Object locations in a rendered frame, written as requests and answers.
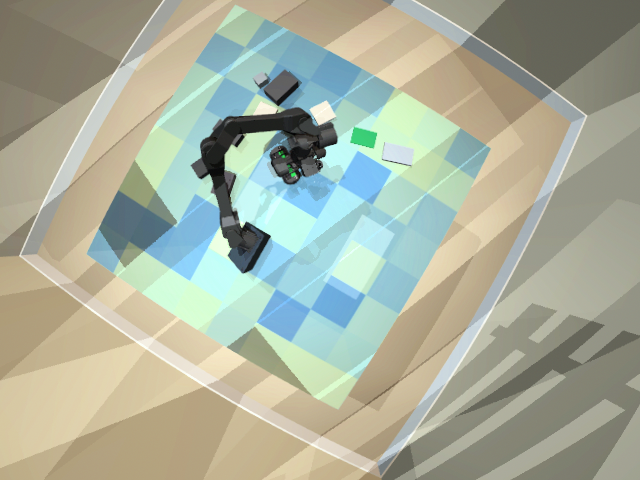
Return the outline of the cream flat square block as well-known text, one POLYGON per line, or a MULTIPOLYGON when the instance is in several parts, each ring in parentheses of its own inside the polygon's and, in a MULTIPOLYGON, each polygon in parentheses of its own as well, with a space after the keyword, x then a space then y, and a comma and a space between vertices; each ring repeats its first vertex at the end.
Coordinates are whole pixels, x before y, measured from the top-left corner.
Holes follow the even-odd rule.
POLYGON ((326 124, 327 122, 336 118, 333 109, 329 105, 328 101, 310 108, 309 111, 313 115, 318 125, 326 124))

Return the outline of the white flat square tile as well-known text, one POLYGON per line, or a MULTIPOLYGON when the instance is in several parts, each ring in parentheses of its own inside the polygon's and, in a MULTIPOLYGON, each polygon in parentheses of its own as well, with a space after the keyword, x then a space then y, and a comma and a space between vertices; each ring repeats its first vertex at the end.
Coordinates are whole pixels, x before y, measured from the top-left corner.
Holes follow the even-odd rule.
POLYGON ((256 108, 255 112, 253 115, 258 115, 258 114, 276 114, 278 111, 278 109, 265 104, 263 102, 260 102, 259 106, 256 108))

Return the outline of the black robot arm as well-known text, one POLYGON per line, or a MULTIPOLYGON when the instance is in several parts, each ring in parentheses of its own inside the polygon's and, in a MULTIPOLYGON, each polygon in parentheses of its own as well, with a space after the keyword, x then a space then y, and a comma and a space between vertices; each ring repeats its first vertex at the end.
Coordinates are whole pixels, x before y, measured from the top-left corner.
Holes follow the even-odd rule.
MULTIPOLYGON (((227 192, 224 176, 224 155, 238 134, 262 133, 281 130, 295 133, 287 140, 296 155, 310 153, 312 145, 318 149, 338 143, 334 124, 313 124, 312 117, 300 107, 285 109, 276 114, 258 114, 253 116, 229 116, 209 136, 200 142, 202 161, 211 175, 213 188, 219 205, 219 221, 222 236, 228 240, 230 248, 239 247, 248 253, 252 251, 259 238, 257 234, 242 228, 237 211, 233 212, 227 192)), ((296 161, 303 177, 310 177, 323 168, 321 160, 311 156, 296 161)))

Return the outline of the flat green rectangular block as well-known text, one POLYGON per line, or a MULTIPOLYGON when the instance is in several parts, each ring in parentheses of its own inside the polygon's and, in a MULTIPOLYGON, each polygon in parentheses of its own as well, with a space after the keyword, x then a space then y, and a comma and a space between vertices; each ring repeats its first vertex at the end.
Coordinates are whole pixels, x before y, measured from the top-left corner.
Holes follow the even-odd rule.
POLYGON ((376 136, 377 133, 354 127, 350 143, 374 148, 376 136))

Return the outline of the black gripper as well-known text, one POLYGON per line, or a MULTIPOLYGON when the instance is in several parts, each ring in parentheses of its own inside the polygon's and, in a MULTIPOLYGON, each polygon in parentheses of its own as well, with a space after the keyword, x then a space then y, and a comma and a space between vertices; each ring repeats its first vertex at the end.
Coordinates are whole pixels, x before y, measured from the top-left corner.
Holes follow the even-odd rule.
POLYGON ((281 178, 289 173, 289 169, 287 165, 290 165, 291 169, 293 171, 296 171, 300 169, 296 161, 304 160, 307 157, 311 156, 312 153, 314 153, 313 156, 315 156, 316 154, 318 160, 326 156, 325 148, 318 149, 317 146, 312 145, 312 150, 310 151, 310 153, 308 153, 305 156, 296 155, 293 149, 290 151, 291 155, 287 156, 286 158, 283 158, 282 156, 277 157, 271 161, 271 164, 274 170, 276 171, 278 177, 281 178))

